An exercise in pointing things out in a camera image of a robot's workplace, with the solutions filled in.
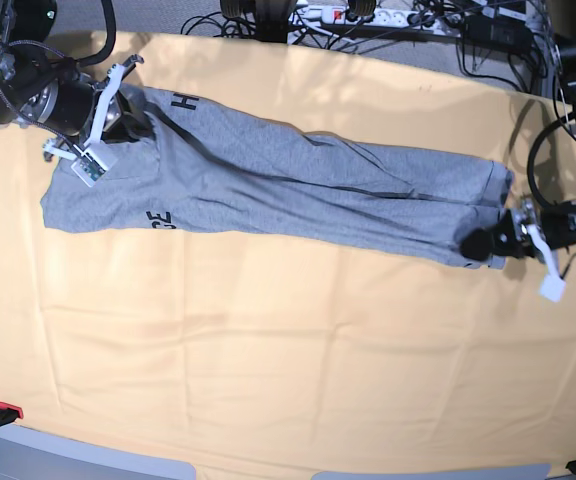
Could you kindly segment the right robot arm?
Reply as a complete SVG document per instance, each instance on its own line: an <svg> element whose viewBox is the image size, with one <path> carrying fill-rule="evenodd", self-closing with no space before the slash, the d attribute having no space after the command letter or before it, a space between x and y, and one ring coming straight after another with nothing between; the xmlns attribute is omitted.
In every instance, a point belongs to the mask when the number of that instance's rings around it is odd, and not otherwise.
<svg viewBox="0 0 576 480"><path fill-rule="evenodd" d="M114 6L101 4L106 38L101 49L76 58L47 44L58 5L54 1L0 1L0 129L15 123L51 133L44 159L77 158L90 143L134 143L153 137L153 127L123 80L142 63L130 56L104 78L94 66L114 50Z"/></svg>

